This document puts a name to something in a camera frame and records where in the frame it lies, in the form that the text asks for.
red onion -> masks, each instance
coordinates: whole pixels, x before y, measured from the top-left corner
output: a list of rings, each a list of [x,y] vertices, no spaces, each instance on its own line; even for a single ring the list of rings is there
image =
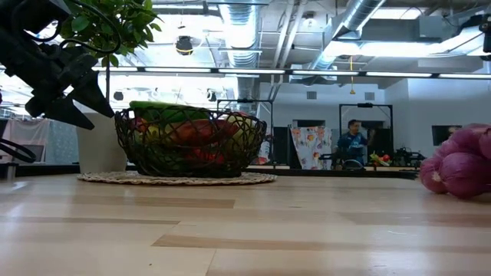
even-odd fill
[[[437,194],[448,192],[445,185],[441,182],[440,174],[438,173],[441,163],[442,159],[440,157],[432,157],[425,159],[420,167],[421,183],[431,192]]]
[[[442,145],[435,152],[435,156],[440,158],[445,158],[452,153],[460,153],[462,150],[457,143],[453,140],[447,140],[442,143]]]
[[[440,177],[450,194],[470,199],[486,192],[491,161],[471,153],[452,153],[443,159]]]
[[[491,129],[487,129],[479,138],[479,148],[484,157],[491,159]]]
[[[472,123],[460,130],[457,130],[449,140],[455,142],[462,153],[480,154],[479,138],[489,129],[489,125]]]

blue shirt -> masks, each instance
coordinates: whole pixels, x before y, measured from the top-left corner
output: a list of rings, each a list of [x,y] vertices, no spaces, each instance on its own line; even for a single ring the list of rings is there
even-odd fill
[[[345,150],[348,155],[354,156],[358,162],[363,164],[363,148],[368,144],[368,141],[361,133],[351,135],[345,133],[339,137],[338,148]]]

green vegetable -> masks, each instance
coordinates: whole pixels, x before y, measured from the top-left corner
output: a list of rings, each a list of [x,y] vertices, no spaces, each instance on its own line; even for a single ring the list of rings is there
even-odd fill
[[[174,103],[134,100],[130,102],[130,107],[134,110],[136,117],[144,118],[149,123],[157,123],[160,128],[164,128],[168,123],[209,118],[209,111],[205,108],[188,107]],[[155,108],[156,110],[146,110],[146,108]]]

ceiling light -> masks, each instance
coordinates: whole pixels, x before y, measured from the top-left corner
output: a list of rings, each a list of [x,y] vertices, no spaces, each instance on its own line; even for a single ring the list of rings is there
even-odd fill
[[[105,67],[99,67],[99,66],[92,67],[92,69],[96,71],[106,71]],[[113,72],[137,72],[138,71],[136,67],[110,67],[109,70]]]
[[[431,73],[367,72],[367,77],[431,77]]]
[[[440,74],[438,78],[491,80],[491,74]]]
[[[420,42],[367,42],[361,46],[360,55],[390,58],[420,58],[433,54],[433,45]]]
[[[158,67],[146,67],[147,72],[165,72],[165,73],[211,73],[209,68],[158,68]]]
[[[168,8],[168,9],[171,9],[171,8],[174,8],[174,9],[200,9],[200,8],[203,8],[202,5],[166,5],[166,4],[157,4],[157,5],[153,5],[152,8]],[[209,6],[208,9],[210,11],[218,11],[218,7],[217,6]]]
[[[357,71],[310,71],[310,70],[293,70],[292,74],[307,76],[358,76]]]
[[[284,74],[285,70],[276,69],[218,69],[219,73],[223,74]]]

security camera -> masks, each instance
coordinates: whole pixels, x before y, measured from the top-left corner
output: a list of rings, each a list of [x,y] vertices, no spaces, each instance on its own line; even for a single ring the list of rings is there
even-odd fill
[[[208,89],[206,91],[206,99],[208,99],[210,102],[216,102],[216,92]]]
[[[176,51],[180,55],[191,55],[193,53],[193,44],[191,43],[190,36],[179,36],[176,42]]]
[[[114,92],[114,99],[115,100],[123,100],[124,99],[123,92],[121,92],[121,91]]]

